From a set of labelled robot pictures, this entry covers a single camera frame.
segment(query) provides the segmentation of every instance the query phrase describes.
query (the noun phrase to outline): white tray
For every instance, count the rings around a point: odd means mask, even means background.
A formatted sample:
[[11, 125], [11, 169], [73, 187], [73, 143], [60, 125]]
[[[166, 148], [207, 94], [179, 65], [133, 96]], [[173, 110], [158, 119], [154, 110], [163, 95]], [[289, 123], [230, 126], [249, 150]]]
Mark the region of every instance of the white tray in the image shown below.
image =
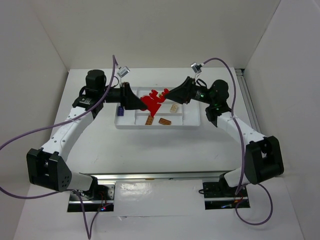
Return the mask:
[[[132, 87], [133, 93], [139, 98], [149, 95], [154, 89], [160, 94], [164, 87]], [[175, 113], [170, 112], [172, 104], [178, 106]], [[191, 100], [189, 104], [178, 104], [165, 100], [154, 116], [152, 125], [145, 125], [150, 114], [148, 110], [124, 110], [124, 116], [117, 116], [118, 104], [115, 109], [114, 125], [117, 129], [194, 129], [200, 126], [200, 107], [198, 101]], [[164, 118], [171, 121], [171, 125], [162, 125], [159, 119]]]

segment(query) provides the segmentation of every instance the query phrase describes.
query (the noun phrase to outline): white table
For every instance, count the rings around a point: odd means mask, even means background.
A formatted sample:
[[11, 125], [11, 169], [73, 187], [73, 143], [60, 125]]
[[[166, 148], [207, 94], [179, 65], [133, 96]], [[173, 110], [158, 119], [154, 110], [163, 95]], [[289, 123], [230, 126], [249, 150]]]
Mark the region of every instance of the white table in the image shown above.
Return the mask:
[[[110, 76], [110, 69], [104, 71]], [[70, 71], [56, 123], [68, 116], [71, 104], [85, 84], [87, 72], [87, 69]], [[189, 68], [131, 69], [125, 80], [137, 87], [175, 87], [187, 76], [193, 76]], [[232, 86], [224, 68], [206, 68], [201, 78], [209, 86], [216, 79], [223, 79]], [[235, 113], [249, 124], [238, 82], [236, 87]], [[232, 87], [229, 93], [233, 96]], [[83, 173], [195, 172], [232, 170], [241, 164], [240, 146], [207, 121], [205, 104], [200, 105], [199, 129], [186, 131], [119, 130], [114, 126], [115, 108], [115, 104], [105, 104], [95, 121], [81, 135], [67, 161], [70, 169]], [[283, 179], [274, 178], [264, 185], [273, 196], [274, 215], [263, 226], [253, 227], [242, 223], [233, 209], [206, 210], [188, 216], [127, 218], [110, 216], [104, 212], [93, 227], [92, 239], [303, 239]], [[28, 195], [48, 192], [47, 189], [32, 185]], [[266, 194], [258, 186], [249, 186], [248, 193], [251, 208], [241, 209], [241, 214], [253, 222], [263, 220], [270, 210]], [[14, 239], [87, 239], [82, 214], [67, 213], [68, 199], [68, 193], [60, 193], [27, 200]], [[93, 213], [87, 215], [91, 220]]]

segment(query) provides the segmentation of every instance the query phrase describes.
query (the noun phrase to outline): red object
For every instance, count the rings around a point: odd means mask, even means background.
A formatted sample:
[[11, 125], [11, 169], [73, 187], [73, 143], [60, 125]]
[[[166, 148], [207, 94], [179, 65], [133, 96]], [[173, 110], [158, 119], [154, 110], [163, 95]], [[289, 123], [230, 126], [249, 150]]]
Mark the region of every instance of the red object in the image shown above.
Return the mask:
[[165, 95], [169, 92], [168, 89], [164, 89], [161, 93], [161, 96], [158, 97], [158, 92], [156, 90], [151, 90], [149, 96], [142, 96], [140, 99], [141, 101], [147, 105], [147, 109], [150, 111], [150, 116], [154, 117], [158, 112], [159, 108], [161, 107], [161, 103], [163, 103], [165, 99]]

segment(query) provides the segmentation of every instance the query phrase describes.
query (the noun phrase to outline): white wall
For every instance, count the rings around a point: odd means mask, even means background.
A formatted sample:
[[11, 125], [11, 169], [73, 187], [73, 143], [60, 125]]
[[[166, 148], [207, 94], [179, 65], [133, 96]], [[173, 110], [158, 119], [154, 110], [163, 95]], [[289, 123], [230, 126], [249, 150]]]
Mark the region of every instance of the white wall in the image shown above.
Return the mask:
[[306, 240], [319, 239], [320, 0], [282, 0], [245, 70], [262, 131], [280, 139]]
[[[3, 144], [26, 131], [53, 123], [67, 70], [28, 1], [0, 1], [0, 23], [0, 144]], [[37, 133], [0, 152], [0, 186], [26, 196], [30, 186], [26, 154], [30, 148], [39, 148], [48, 136], [49, 132]], [[24, 200], [0, 192], [0, 203], [1, 239], [10, 240]]]
[[112, 54], [130, 68], [187, 67], [213, 56], [244, 68], [279, 1], [32, 0], [70, 69], [105, 68]]

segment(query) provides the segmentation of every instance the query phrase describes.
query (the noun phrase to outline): robotic arm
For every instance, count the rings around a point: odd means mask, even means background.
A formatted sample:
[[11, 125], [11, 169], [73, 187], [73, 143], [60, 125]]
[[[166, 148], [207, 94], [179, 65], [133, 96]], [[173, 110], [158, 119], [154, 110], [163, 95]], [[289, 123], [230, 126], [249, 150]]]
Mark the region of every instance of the robotic arm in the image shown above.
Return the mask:
[[[72, 104], [66, 121], [83, 114], [94, 106], [104, 95], [106, 76], [102, 70], [90, 70], [85, 78], [86, 85]], [[126, 110], [146, 109], [147, 106], [132, 92], [130, 84], [123, 82], [119, 88], [111, 87], [105, 100], [92, 112], [61, 126], [40, 149], [30, 149], [27, 153], [29, 180], [32, 184], [64, 192], [75, 189], [88, 198], [93, 197], [99, 188], [98, 179], [83, 173], [71, 171], [66, 161], [82, 132], [96, 118], [105, 103], [120, 103]]]
[[[243, 184], [252, 183], [255, 185], [281, 175], [284, 172], [284, 165], [279, 141], [274, 136], [264, 136], [253, 130], [237, 116], [232, 116], [231, 109], [227, 104], [228, 89], [228, 84], [223, 80], [216, 80], [208, 88], [203, 80], [195, 80], [188, 76], [180, 86], [172, 89], [164, 97], [179, 104], [188, 104], [190, 100], [209, 104], [205, 109], [207, 119], [240, 143], [239, 131], [233, 118], [237, 119], [245, 145]], [[236, 187], [240, 175], [241, 168], [222, 174], [219, 179], [220, 188], [230, 190], [230, 188]]]

